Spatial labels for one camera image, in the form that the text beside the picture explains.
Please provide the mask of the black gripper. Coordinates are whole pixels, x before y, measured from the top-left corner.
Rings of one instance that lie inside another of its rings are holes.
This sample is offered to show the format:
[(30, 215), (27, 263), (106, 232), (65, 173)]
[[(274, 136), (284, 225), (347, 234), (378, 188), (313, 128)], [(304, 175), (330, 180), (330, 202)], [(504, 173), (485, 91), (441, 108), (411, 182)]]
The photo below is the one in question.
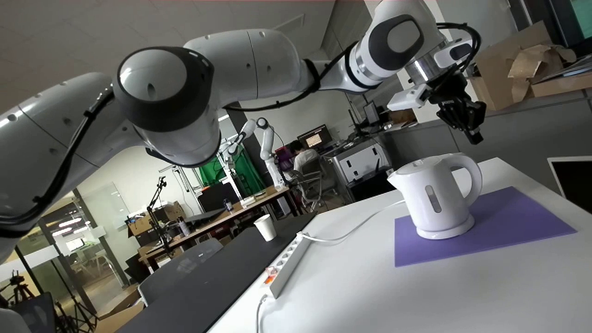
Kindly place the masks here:
[(480, 126), (485, 123), (487, 104), (471, 99), (463, 75), (439, 82), (432, 91), (430, 102), (439, 106), (437, 117), (450, 128), (467, 128), (465, 136), (471, 145), (484, 143)]

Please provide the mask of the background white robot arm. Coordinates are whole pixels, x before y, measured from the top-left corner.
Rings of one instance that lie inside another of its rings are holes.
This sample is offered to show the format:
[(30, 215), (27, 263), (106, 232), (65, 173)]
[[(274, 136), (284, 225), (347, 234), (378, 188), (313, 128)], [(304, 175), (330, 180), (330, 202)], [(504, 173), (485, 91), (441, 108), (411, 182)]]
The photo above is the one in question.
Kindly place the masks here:
[(265, 167), (273, 178), (274, 188), (286, 189), (287, 184), (286, 184), (284, 175), (280, 173), (280, 169), (274, 162), (274, 154), (273, 154), (274, 128), (271, 126), (271, 123), (265, 117), (249, 119), (237, 136), (232, 136), (223, 141), (223, 145), (221, 145), (223, 162), (228, 163), (230, 158), (237, 154), (237, 149), (243, 145), (243, 141), (252, 138), (254, 134), (262, 136), (260, 160), (265, 163)]

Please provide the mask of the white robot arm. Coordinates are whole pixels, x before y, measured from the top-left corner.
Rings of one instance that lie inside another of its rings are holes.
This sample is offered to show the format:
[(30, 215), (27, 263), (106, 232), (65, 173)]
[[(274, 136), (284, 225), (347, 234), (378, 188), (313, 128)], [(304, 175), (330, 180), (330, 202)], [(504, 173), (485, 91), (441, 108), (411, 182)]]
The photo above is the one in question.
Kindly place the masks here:
[(317, 91), (367, 93), (406, 73), (411, 88), (393, 112), (435, 104), (439, 117), (482, 141), (485, 106), (467, 93), (465, 71), (482, 49), (461, 40), (424, 0), (384, 0), (365, 36), (330, 62), (311, 62), (278, 30), (234, 30), (182, 47), (147, 47), (117, 73), (82, 75), (3, 115), (0, 250), (12, 254), (41, 215), (119, 152), (141, 145), (178, 167), (200, 167), (223, 141), (217, 114), (265, 112)]

